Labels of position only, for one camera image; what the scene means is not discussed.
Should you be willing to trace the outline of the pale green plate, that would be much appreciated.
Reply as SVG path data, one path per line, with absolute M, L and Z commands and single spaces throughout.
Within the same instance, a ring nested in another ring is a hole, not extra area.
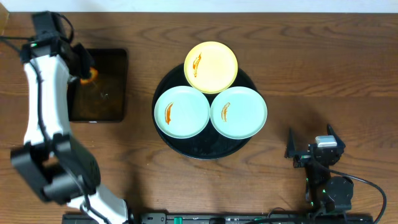
M 258 133 L 267 120 L 267 105 L 255 90 L 235 86 L 218 94 L 210 107 L 214 128 L 224 137 L 246 139 Z
M 210 120 L 210 104 L 205 95 L 190 86 L 165 91 L 155 103 L 155 123 L 172 138 L 187 139 L 199 134 Z

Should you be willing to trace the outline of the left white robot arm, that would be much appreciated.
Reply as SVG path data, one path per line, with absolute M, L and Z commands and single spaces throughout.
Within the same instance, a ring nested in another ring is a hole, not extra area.
M 98 223 L 132 223 L 125 200 L 101 183 L 95 157 L 73 136 L 67 105 L 71 78 L 88 79 L 94 60 L 65 33 L 65 16 L 32 15 L 35 37 L 18 51 L 29 84 L 24 144 L 11 163 L 43 202 L 80 210 Z

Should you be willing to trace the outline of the round black serving tray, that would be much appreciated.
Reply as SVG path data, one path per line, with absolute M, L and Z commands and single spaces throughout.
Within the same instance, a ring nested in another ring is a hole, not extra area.
M 160 125 L 157 124 L 158 117 L 155 112 L 155 106 L 158 99 L 167 90 L 176 86 L 189 86 L 184 73 L 184 64 L 177 65 L 171 69 L 165 77 L 157 85 L 152 99 L 152 120 L 156 131 L 168 147 L 174 151 L 194 159 L 212 160 L 220 159 L 222 157 L 229 156 L 242 147 L 244 147 L 250 139 L 257 134 L 265 124 L 264 121 L 260 121 L 256 125 L 255 131 L 251 131 L 249 134 L 244 135 L 241 138 L 229 138 L 222 135 L 214 127 L 211 120 L 209 120 L 206 126 L 198 134 L 189 138 L 174 138 L 169 136 L 163 130 Z

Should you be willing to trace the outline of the black rectangular water tray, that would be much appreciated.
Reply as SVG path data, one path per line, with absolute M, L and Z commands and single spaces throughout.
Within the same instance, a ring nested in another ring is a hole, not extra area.
M 89 49 L 95 64 L 90 80 L 72 82 L 67 90 L 71 122 L 120 122 L 124 118 L 128 54 L 124 49 Z

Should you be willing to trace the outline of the orange and green sponge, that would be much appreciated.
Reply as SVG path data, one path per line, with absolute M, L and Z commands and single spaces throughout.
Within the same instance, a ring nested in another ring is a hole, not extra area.
M 88 78 L 81 78 L 80 79 L 80 84 L 81 85 L 87 85 L 89 83 L 92 83 L 93 81 L 96 80 L 98 77 L 98 71 L 94 67 L 90 67 L 90 73 Z

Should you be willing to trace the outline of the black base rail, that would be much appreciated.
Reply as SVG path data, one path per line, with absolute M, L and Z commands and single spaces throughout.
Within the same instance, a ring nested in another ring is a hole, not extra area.
M 186 215 L 165 213 L 143 213 L 125 221 L 130 224 L 247 224 L 247 223 L 352 223 L 372 224 L 367 215 L 332 215 L 310 218 L 306 215 L 273 213 L 271 215 Z

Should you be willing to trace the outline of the yellow plate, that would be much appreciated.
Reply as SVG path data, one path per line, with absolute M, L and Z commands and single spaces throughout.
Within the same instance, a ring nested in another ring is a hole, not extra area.
M 206 94 L 216 94 L 229 88 L 238 73 L 234 52 L 225 44 L 202 42 L 192 48 L 183 63 L 187 82 Z

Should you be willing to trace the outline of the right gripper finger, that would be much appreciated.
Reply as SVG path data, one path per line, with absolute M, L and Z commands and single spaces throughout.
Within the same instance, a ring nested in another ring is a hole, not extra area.
M 292 128 L 290 128 L 284 157 L 293 158 L 295 156 L 295 153 L 296 150 L 295 150 L 294 133 Z
M 326 130 L 327 130 L 328 135 L 331 135 L 335 138 L 338 148 L 344 149 L 346 147 L 345 143 L 338 137 L 338 135 L 335 133 L 335 131 L 333 130 L 333 128 L 331 127 L 330 124 L 327 124 Z

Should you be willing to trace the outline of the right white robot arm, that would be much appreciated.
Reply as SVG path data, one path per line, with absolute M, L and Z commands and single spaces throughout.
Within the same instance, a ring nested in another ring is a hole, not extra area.
M 312 205 L 309 217 L 339 215 L 352 208 L 353 181 L 348 177 L 331 176 L 330 166 L 335 165 L 344 153 L 346 145 L 326 127 L 326 136 L 317 136 L 308 149 L 297 149 L 294 132 L 289 130 L 284 157 L 293 160 L 295 168 L 304 168 L 307 176 L 305 199 Z

